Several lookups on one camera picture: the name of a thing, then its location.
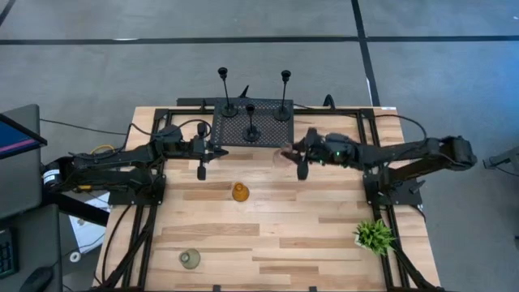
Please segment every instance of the floor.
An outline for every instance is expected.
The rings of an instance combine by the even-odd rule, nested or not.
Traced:
[[[363,30],[352,3],[359,4]],[[463,135],[479,160],[519,144],[519,3],[513,0],[0,0],[0,6],[6,7],[1,111],[37,103],[44,118],[125,131],[137,105],[221,97],[218,67],[229,68],[232,96],[249,84],[251,97],[266,98],[281,97],[279,72],[288,69],[287,98],[297,103],[319,105],[332,94],[338,105],[396,106],[430,136]],[[268,36],[330,38],[171,41]],[[135,38],[144,40],[103,45]],[[44,163],[122,142],[50,124],[42,124],[41,134],[49,140]],[[404,123],[404,134],[420,139],[413,125]],[[482,163],[425,179],[427,229],[443,287],[516,290],[519,180]],[[63,229],[68,251],[75,243],[70,226]],[[80,264],[66,263],[65,283],[86,289],[96,261],[92,253]]]

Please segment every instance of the wooden table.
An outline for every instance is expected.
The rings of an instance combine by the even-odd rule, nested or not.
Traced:
[[[397,113],[394,109],[374,110],[375,114]],[[133,123],[150,131],[154,112],[155,107],[136,108]],[[177,115],[173,123],[193,118],[212,122],[212,115]],[[316,127],[320,134],[338,132],[359,141],[354,118],[296,115],[296,141],[308,127]],[[377,118],[377,127],[383,146],[404,141],[397,118]],[[367,122],[365,128],[371,137]],[[196,123],[183,127],[182,133],[185,140],[190,139]],[[132,149],[148,141],[148,136],[132,130],[127,146]],[[167,161],[167,190],[158,208],[146,290],[211,290],[213,285],[221,285],[223,290],[308,290],[309,286],[385,290],[380,258],[354,244],[356,225],[372,219],[360,171],[311,165],[307,181],[298,182],[295,165],[273,159],[276,149],[224,149],[230,154],[207,165],[204,182],[196,178],[198,161]],[[232,199],[235,182],[249,187],[249,200],[239,203]],[[106,234],[112,232],[124,208],[112,210]],[[428,281],[439,285],[423,218],[409,207],[395,209],[406,254]],[[114,236],[107,273],[127,251],[134,214],[132,207]],[[99,278],[105,246],[97,265]],[[178,261],[178,255],[188,248],[196,248],[202,257],[194,270],[184,269]],[[396,260],[394,256],[390,260],[398,286]],[[134,263],[132,285],[137,282],[139,266],[140,254]]]

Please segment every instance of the potted plant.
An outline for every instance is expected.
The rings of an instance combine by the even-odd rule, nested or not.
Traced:
[[[370,249],[377,256],[385,256],[386,250],[392,249],[391,243],[395,240],[391,229],[384,224],[382,219],[377,222],[360,222],[354,234],[356,234],[355,244]]]

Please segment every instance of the metal mesh platform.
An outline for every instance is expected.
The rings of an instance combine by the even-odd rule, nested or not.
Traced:
[[[285,100],[285,107],[290,112],[290,119],[286,122],[277,121],[272,112],[279,108],[281,100],[230,98],[234,106],[238,107],[238,114],[233,118],[221,115],[221,109],[227,104],[225,98],[219,98],[214,108],[212,118],[211,143],[216,146],[245,146],[278,148],[294,142],[294,103]],[[249,116],[245,106],[255,106],[252,124],[261,132],[255,142],[243,139],[243,129],[249,127]]]

